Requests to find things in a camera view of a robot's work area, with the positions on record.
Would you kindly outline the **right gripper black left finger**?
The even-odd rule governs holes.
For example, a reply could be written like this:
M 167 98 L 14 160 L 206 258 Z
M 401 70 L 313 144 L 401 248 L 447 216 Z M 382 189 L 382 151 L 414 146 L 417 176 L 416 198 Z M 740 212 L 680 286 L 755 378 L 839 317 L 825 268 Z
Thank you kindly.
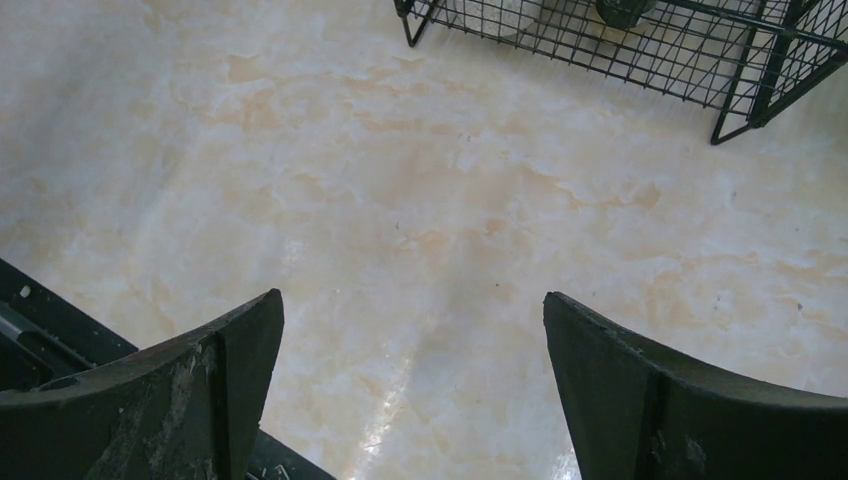
M 5 479 L 242 479 L 284 327 L 272 289 L 108 364 L 1 395 Z

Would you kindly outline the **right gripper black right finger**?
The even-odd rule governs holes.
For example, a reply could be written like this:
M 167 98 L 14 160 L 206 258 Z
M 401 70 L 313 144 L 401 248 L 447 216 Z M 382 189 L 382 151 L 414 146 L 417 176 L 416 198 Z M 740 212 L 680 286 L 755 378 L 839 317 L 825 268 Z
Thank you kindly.
M 551 292 L 543 323 L 585 479 L 843 479 L 847 402 L 746 377 Z

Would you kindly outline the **small dark spice jar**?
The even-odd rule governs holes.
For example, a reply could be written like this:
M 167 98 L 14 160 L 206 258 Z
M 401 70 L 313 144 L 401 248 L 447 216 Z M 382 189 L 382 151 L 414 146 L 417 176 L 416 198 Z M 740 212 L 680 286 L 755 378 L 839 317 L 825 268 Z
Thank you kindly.
M 595 8 L 607 26 L 629 30 L 639 26 L 656 4 L 656 0 L 597 0 Z

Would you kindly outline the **spice jar black lid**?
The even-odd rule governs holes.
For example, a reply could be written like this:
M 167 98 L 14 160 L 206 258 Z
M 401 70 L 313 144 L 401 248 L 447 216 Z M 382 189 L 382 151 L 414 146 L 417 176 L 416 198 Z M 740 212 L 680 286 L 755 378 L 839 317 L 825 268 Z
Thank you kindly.
M 535 23 L 541 16 L 541 1 L 485 0 L 447 1 L 448 19 L 473 32 L 509 37 Z

